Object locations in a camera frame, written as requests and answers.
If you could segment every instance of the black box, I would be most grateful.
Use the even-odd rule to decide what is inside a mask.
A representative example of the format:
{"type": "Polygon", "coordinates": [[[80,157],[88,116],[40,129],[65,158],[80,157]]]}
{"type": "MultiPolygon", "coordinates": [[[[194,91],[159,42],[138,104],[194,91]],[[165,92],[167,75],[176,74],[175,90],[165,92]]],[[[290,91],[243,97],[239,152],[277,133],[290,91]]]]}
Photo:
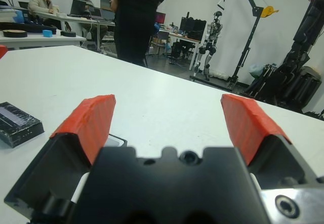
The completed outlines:
{"type": "Polygon", "coordinates": [[[8,102],[0,104],[0,142],[14,148],[43,132],[40,120],[8,102]]]}

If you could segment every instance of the black tape roll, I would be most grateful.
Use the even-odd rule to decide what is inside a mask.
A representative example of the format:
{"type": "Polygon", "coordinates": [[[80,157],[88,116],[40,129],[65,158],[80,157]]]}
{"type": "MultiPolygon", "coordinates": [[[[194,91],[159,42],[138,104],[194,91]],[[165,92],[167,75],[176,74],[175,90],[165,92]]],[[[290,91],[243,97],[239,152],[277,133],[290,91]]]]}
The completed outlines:
{"type": "Polygon", "coordinates": [[[65,37],[76,37],[75,32],[69,32],[69,31],[61,31],[61,35],[65,37]]]}
{"type": "Polygon", "coordinates": [[[27,32],[23,30],[4,30],[4,37],[9,38],[24,38],[27,37],[27,32]]]}

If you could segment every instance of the man sitting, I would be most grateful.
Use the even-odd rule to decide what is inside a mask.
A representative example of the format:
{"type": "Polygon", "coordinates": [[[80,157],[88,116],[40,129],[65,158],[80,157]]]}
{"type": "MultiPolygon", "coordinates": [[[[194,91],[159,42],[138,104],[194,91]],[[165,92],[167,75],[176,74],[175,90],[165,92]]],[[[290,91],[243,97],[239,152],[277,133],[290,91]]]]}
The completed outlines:
{"type": "MultiPolygon", "coordinates": [[[[34,18],[36,18],[35,12],[54,13],[51,0],[29,0],[28,10],[34,18]]],[[[58,20],[44,19],[43,24],[61,29],[61,22],[58,20]]]]}
{"type": "MultiPolygon", "coordinates": [[[[85,14],[89,15],[89,7],[94,7],[93,3],[91,0],[78,0],[85,2],[86,5],[86,10],[84,11],[85,14]]],[[[87,31],[90,31],[91,24],[81,24],[83,28],[85,28],[87,31]]],[[[100,25],[100,42],[102,41],[103,37],[106,35],[106,32],[108,30],[108,27],[105,25],[100,25]]],[[[93,24],[92,29],[91,29],[91,38],[97,43],[97,25],[93,24]]]]}

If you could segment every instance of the yellow pulley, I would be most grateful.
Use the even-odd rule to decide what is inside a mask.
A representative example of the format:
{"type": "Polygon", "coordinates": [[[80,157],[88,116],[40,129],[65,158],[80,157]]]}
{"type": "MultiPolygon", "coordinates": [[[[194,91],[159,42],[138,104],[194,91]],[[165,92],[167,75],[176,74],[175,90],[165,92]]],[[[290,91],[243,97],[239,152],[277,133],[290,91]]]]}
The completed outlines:
{"type": "Polygon", "coordinates": [[[261,18],[266,18],[270,16],[273,13],[277,13],[279,10],[274,10],[272,6],[267,6],[266,8],[263,9],[261,18]]]}

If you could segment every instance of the desk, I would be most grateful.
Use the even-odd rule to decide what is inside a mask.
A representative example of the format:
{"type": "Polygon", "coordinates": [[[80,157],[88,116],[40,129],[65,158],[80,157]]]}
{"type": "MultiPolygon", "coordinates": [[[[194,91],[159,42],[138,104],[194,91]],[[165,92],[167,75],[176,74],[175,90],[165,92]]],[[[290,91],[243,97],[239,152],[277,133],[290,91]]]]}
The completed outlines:
{"type": "MultiPolygon", "coordinates": [[[[225,92],[216,88],[75,46],[10,51],[0,59],[0,71],[5,72],[0,77],[0,102],[42,120],[45,130],[14,149],[0,144],[2,223],[26,223],[3,199],[51,133],[85,98],[115,94],[110,133],[128,140],[139,157],[159,157],[165,146],[178,153],[191,149],[199,156],[207,146],[232,146],[220,103],[225,92]]],[[[315,173],[324,175],[324,122],[258,104],[315,173]]]]}
{"type": "Polygon", "coordinates": [[[189,66],[189,70],[191,70],[191,68],[193,66],[193,63],[194,63],[194,58],[195,58],[195,56],[197,54],[197,50],[198,50],[198,46],[200,44],[200,41],[199,40],[195,40],[193,38],[184,37],[184,36],[181,36],[181,35],[176,34],[176,33],[171,33],[170,31],[167,31],[167,30],[160,29],[160,31],[164,31],[164,32],[170,33],[169,34],[170,37],[179,38],[181,40],[194,43],[195,47],[194,47],[193,55],[192,55],[191,62],[190,62],[190,66],[189,66]]]}
{"type": "MultiPolygon", "coordinates": [[[[61,22],[62,29],[65,27],[64,22],[74,22],[74,23],[85,23],[85,24],[96,24],[96,25],[106,25],[106,26],[115,26],[115,23],[108,22],[108,21],[98,21],[98,20],[92,20],[92,19],[86,19],[86,18],[75,18],[75,17],[66,17],[66,18],[60,18],[54,14],[50,13],[41,13],[41,12],[35,12],[36,15],[40,16],[41,18],[51,18],[55,19],[61,22]]],[[[97,27],[97,50],[99,50],[99,44],[100,44],[100,28],[97,27]]]]}
{"type": "Polygon", "coordinates": [[[47,38],[40,33],[28,33],[25,38],[8,38],[4,37],[4,33],[0,32],[0,44],[8,48],[19,47],[45,47],[45,46],[80,46],[80,42],[86,39],[80,36],[65,37],[61,36],[60,30],[56,30],[53,37],[47,38]]]}

